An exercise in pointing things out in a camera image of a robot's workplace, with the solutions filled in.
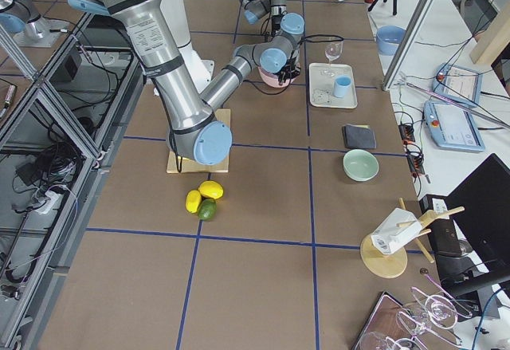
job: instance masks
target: blue joint cap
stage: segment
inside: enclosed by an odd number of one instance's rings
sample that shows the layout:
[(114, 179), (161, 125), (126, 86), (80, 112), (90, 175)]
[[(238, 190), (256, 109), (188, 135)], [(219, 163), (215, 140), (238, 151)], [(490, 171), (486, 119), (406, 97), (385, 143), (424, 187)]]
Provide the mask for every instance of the blue joint cap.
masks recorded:
[(193, 156), (197, 163), (215, 165), (223, 161), (232, 147), (232, 132), (221, 121), (207, 124), (194, 142)]
[(76, 10), (84, 11), (85, 13), (110, 16), (108, 9), (97, 3), (87, 0), (67, 0), (67, 3)]
[(277, 73), (287, 63), (287, 55), (281, 49), (267, 49), (261, 55), (261, 67), (268, 73)]
[(304, 32), (304, 19), (296, 13), (288, 13), (282, 19), (280, 27), (286, 33), (300, 35)]
[(20, 18), (9, 14), (0, 14), (0, 25), (8, 33), (20, 33), (25, 29), (25, 23)]
[(245, 11), (245, 18), (250, 25), (254, 25), (258, 22), (258, 16), (252, 13), (250, 10)]

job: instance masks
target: lemon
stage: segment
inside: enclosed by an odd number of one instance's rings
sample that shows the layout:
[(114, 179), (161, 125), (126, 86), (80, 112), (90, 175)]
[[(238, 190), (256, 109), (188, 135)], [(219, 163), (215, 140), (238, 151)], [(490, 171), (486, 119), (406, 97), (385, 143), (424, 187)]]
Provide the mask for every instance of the lemon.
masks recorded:
[(212, 180), (207, 180), (200, 184), (198, 191), (202, 196), (210, 199), (218, 200), (223, 196), (223, 187)]
[(189, 191), (186, 196), (186, 210), (190, 213), (197, 213), (202, 202), (202, 195), (196, 189)]
[(198, 207), (198, 218), (201, 220), (211, 220), (216, 214), (216, 200), (205, 199)]

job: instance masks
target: wooden platform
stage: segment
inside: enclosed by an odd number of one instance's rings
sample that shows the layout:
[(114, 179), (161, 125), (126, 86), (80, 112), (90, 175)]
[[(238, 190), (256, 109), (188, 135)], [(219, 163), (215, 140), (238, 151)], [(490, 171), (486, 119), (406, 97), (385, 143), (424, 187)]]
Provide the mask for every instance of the wooden platform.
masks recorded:
[[(218, 109), (215, 113), (216, 119), (225, 123), (230, 127), (230, 110), (229, 109)], [(229, 156), (215, 165), (202, 165), (193, 161), (191, 159), (187, 159), (185, 157), (182, 158), (182, 170), (181, 173), (190, 173), (190, 172), (211, 172), (211, 173), (226, 173), (229, 171)], [(177, 167), (175, 166), (175, 153), (170, 151), (168, 155), (168, 164), (167, 164), (167, 173), (179, 173), (177, 171)]]

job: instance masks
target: green bowl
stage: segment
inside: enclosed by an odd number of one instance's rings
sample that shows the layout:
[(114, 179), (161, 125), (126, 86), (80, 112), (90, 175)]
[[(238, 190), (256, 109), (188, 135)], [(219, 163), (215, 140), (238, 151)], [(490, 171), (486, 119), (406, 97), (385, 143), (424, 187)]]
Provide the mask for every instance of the green bowl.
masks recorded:
[(379, 162), (370, 152), (353, 149), (343, 157), (343, 170), (355, 181), (367, 181), (378, 174)]

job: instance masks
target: round wooden base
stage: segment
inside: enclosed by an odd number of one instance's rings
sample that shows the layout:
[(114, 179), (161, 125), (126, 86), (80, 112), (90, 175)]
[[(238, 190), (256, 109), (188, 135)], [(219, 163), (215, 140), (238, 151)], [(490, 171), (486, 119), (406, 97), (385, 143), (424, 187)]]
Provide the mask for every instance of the round wooden base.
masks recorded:
[(367, 235), (361, 242), (360, 251), (365, 266), (377, 276), (396, 278), (406, 270), (407, 252), (404, 248), (386, 256), (375, 248), (370, 235)]

